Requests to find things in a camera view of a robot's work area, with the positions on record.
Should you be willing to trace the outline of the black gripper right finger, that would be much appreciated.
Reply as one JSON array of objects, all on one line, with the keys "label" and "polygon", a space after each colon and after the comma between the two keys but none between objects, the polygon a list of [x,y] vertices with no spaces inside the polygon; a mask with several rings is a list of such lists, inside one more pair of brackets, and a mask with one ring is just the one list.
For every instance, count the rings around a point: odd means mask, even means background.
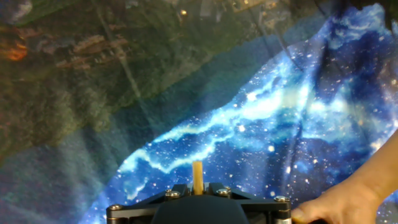
[{"label": "black gripper right finger", "polygon": [[205,193],[234,200],[250,223],[292,224],[292,202],[286,196],[260,198],[221,183],[204,183]]}]

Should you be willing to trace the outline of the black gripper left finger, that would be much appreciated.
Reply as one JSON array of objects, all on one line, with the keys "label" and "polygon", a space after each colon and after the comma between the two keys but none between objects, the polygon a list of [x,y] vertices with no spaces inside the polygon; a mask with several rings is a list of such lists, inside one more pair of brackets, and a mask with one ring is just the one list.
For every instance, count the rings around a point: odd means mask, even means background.
[{"label": "black gripper left finger", "polygon": [[134,205],[113,204],[106,209],[107,224],[128,224],[133,218],[154,216],[165,202],[186,197],[192,194],[193,184],[175,184]]}]

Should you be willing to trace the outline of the person's left hand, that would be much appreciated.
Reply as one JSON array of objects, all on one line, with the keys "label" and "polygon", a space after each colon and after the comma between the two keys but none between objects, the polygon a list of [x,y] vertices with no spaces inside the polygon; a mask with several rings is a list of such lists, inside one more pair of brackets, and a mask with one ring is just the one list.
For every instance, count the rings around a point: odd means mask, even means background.
[{"label": "person's left hand", "polygon": [[378,185],[346,180],[292,211],[296,223],[324,220],[330,224],[375,224],[384,199]]}]

